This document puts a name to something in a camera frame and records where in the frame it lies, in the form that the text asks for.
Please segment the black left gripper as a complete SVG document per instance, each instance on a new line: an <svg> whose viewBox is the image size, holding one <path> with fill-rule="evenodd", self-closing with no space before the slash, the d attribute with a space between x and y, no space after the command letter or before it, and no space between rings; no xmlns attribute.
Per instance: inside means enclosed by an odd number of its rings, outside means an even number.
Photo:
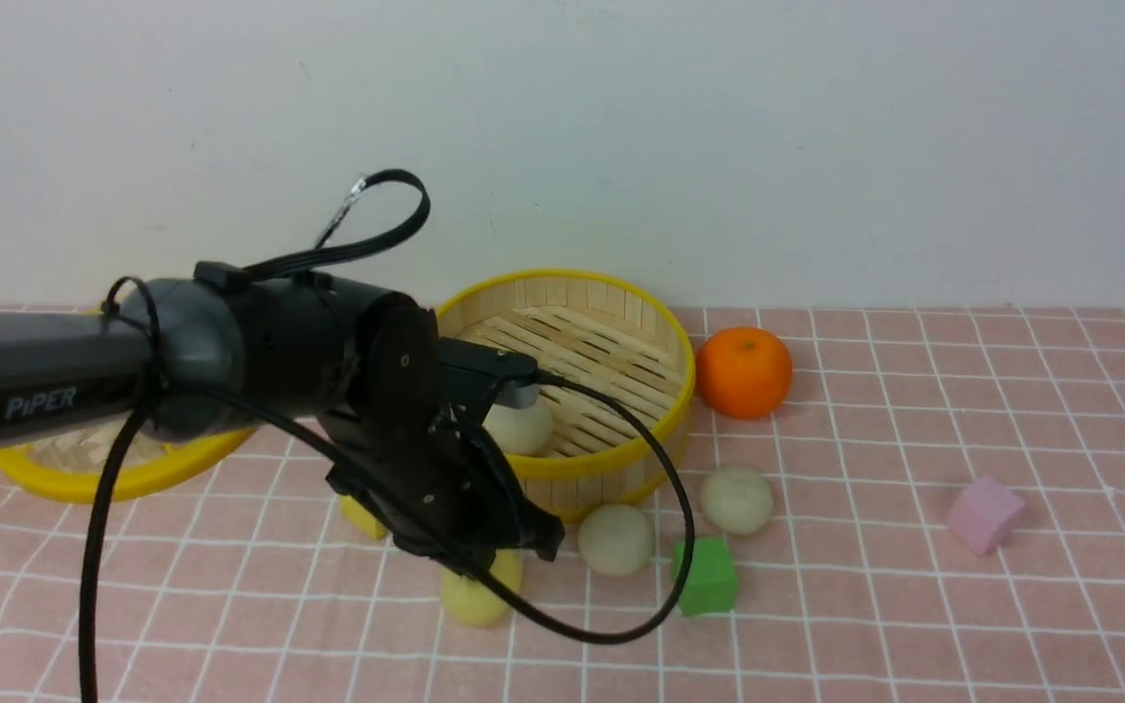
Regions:
<svg viewBox="0 0 1125 703"><path fill-rule="evenodd" d="M487 568L521 549L554 564L565 538L557 516L526 498L483 417L443 399L433 310L400 294L358 317L358 370L346 404L321 426L369 486L349 471L327 480L390 530L395 546L447 568Z"/></svg>

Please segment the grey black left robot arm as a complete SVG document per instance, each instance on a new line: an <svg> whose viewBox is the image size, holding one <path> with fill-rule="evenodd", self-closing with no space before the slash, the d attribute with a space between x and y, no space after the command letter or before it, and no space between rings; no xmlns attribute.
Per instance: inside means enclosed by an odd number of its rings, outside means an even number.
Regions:
<svg viewBox="0 0 1125 703"><path fill-rule="evenodd" d="M158 389L143 431L164 443L316 418L340 454L331 488L403 551L466 573L562 542L472 420L531 372L443 340L433 310L378 286L160 279L111 314L0 310L0 448L126 417Z"/></svg>

